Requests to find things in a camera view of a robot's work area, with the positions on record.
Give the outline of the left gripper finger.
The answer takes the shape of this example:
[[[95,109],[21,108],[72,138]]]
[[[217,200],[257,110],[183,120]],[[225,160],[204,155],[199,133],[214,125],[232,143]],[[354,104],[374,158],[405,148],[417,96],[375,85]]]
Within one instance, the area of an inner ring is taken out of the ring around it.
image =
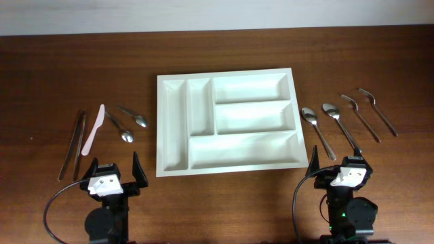
[[[133,183],[135,188],[146,188],[149,186],[149,181],[144,170],[142,169],[136,151],[133,152],[132,175],[135,179],[135,182]]]
[[[97,169],[98,169],[98,159],[95,157],[95,158],[93,158],[93,160],[90,164],[90,167],[85,172],[82,179],[88,180],[88,179],[92,178],[95,175]]]

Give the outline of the steel teaspoon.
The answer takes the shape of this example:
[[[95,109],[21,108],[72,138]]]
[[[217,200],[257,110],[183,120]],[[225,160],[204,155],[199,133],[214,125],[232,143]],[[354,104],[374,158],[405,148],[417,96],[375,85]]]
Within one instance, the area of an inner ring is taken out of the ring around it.
[[[138,113],[135,113],[132,110],[129,110],[127,108],[124,108],[120,105],[117,105],[117,108],[121,111],[123,111],[124,113],[126,113],[127,115],[131,116],[134,118],[135,122],[141,126],[141,127],[148,127],[148,121],[142,116],[139,115]]]
[[[122,126],[120,126],[120,124],[118,123],[116,118],[114,118],[112,115],[110,115],[107,111],[105,112],[105,115],[111,120],[111,122],[119,130],[119,134],[120,134],[121,139],[123,141],[125,141],[127,143],[132,143],[134,141],[133,134],[130,131],[124,129]]]

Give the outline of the steel tablespoon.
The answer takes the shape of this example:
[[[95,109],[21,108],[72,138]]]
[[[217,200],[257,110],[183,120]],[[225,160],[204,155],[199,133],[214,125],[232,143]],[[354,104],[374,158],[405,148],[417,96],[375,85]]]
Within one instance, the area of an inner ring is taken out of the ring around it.
[[[353,137],[351,136],[351,134],[347,131],[346,127],[344,126],[344,124],[340,120],[340,110],[339,110],[339,108],[337,106],[333,105],[333,104],[324,103],[322,105],[322,109],[323,109],[323,111],[327,115],[329,115],[330,117],[332,117],[333,119],[336,120],[337,124],[340,126],[340,128],[343,131],[344,135],[347,137],[347,140],[349,141],[350,145],[353,147],[354,150],[356,150],[357,152],[360,153],[361,149],[360,149],[358,143],[356,143],[356,141],[353,139]]]
[[[311,110],[310,108],[304,107],[301,109],[301,114],[302,114],[302,117],[314,127],[315,131],[317,132],[317,134],[319,136],[319,139],[321,140],[321,142],[323,144],[323,147],[325,148],[325,151],[327,152],[328,158],[331,161],[335,161],[336,155],[335,155],[334,151],[332,150],[331,146],[327,143],[327,141],[324,138],[321,131],[319,130],[317,115],[315,114],[315,112],[313,110]]]

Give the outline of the steel kitchen tongs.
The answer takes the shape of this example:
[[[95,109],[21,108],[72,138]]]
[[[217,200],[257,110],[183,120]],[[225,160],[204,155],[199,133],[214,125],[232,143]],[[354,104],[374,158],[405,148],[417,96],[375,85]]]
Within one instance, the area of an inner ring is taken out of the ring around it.
[[[79,116],[77,118],[75,129],[74,129],[70,144],[68,146],[68,151],[66,153],[64,163],[63,163],[63,165],[60,169],[60,173],[58,175],[58,181],[59,182],[65,176],[67,167],[71,161],[72,155],[73,155],[76,147],[78,147],[78,149],[81,148],[81,142],[82,142],[82,137],[83,137],[83,133],[84,133],[83,127],[85,125],[85,118],[86,118],[86,112],[83,110],[79,113]]]

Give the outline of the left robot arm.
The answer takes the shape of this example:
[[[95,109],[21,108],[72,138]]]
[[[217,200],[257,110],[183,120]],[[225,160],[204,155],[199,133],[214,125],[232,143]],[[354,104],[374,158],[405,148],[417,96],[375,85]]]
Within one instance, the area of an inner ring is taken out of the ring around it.
[[[101,206],[92,210],[85,219],[85,231],[90,243],[127,243],[129,241],[128,214],[130,197],[140,195],[149,185],[136,152],[133,153],[133,182],[121,182],[116,164],[100,165],[93,159],[82,177],[79,187]]]

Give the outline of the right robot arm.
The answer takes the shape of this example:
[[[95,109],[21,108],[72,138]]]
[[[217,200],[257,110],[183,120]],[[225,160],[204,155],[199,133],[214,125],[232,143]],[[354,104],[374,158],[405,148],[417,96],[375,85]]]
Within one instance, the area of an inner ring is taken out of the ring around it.
[[[374,234],[378,206],[365,197],[353,193],[364,187],[373,169],[360,151],[342,159],[340,165],[320,168],[317,147],[309,162],[305,178],[314,178],[314,188],[326,191],[323,199],[328,204],[329,234],[318,242],[333,243],[389,243],[387,239],[369,240]]]

